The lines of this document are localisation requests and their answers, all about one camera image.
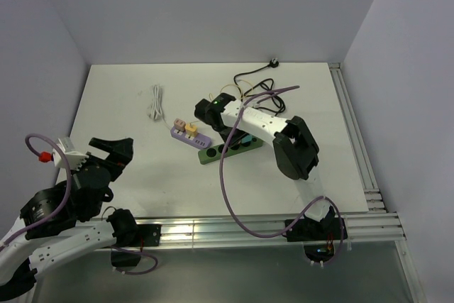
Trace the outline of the teal plug adapter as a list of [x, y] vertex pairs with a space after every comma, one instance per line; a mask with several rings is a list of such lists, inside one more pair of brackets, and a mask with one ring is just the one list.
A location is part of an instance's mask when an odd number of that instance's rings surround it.
[[241, 139], [241, 145], [249, 146], [251, 143], [254, 143], [256, 141], [257, 141], [257, 138], [249, 134]]

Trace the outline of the purple power strip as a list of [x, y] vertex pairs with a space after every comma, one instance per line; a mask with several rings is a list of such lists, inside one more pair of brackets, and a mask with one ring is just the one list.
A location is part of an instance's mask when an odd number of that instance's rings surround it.
[[208, 136], [198, 132], [198, 135], [194, 137], [188, 136], [185, 132], [177, 131], [174, 127], [170, 130], [170, 134], [173, 138], [190, 145], [199, 150], [207, 149], [211, 147], [211, 139]]

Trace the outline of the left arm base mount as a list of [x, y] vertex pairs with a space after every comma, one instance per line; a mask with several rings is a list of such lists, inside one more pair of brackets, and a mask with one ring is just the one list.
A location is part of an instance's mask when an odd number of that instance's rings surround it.
[[162, 226], [160, 224], [140, 224], [138, 233], [128, 246], [122, 250], [112, 248], [110, 261], [114, 271], [124, 275], [142, 275], [157, 267], [157, 258], [149, 248], [160, 244]]

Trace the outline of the green power strip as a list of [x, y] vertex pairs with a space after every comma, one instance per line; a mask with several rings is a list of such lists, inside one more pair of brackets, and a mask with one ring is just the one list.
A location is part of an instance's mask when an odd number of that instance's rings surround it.
[[[224, 158], [229, 158], [235, 155], [239, 155], [241, 153], [246, 153], [252, 151], [254, 149], [261, 148], [263, 146], [263, 141], [252, 137], [250, 141], [239, 143], [234, 145], [233, 147], [228, 147], [226, 149]], [[219, 161], [221, 159], [221, 154], [224, 149], [224, 144], [211, 146], [210, 148], [200, 150], [197, 155], [199, 159], [199, 163], [201, 165], [208, 165], [209, 163], [213, 163]]]

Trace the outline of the pink plug adapter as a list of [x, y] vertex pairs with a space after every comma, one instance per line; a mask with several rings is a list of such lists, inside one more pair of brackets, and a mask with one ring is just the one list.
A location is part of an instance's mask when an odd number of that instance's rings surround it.
[[174, 128], [177, 131], [185, 132], [185, 126], [186, 126], [186, 122], [183, 121], [182, 119], [175, 119], [174, 120]]

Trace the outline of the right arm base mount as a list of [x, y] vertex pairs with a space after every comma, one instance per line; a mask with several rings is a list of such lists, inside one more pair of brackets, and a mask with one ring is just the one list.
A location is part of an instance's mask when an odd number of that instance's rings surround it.
[[304, 254], [310, 263], [324, 265], [336, 255], [334, 242], [344, 241], [348, 232], [344, 219], [329, 214], [320, 221], [300, 219], [283, 236], [287, 242], [316, 242], [304, 246]]

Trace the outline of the orange charger plug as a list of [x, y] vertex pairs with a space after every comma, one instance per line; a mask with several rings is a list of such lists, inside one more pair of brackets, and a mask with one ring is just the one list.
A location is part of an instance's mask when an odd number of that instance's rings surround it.
[[190, 137], [196, 137], [198, 135], [198, 128], [193, 123], [187, 123], [184, 127], [185, 133]]

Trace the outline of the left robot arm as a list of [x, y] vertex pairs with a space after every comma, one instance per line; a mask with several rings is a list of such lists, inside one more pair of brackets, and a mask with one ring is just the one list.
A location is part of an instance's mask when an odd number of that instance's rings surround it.
[[106, 158], [74, 149], [69, 138], [52, 141], [31, 133], [28, 149], [41, 162], [52, 162], [65, 171], [66, 179], [37, 192], [20, 210], [10, 231], [1, 239], [1, 301], [32, 290], [46, 270], [74, 260], [97, 248], [125, 247], [137, 240], [138, 225], [127, 209], [117, 209], [106, 220], [87, 227], [63, 241], [63, 231], [98, 216], [114, 194], [116, 181], [133, 159], [133, 139], [107, 141], [92, 138], [91, 147], [106, 152]]

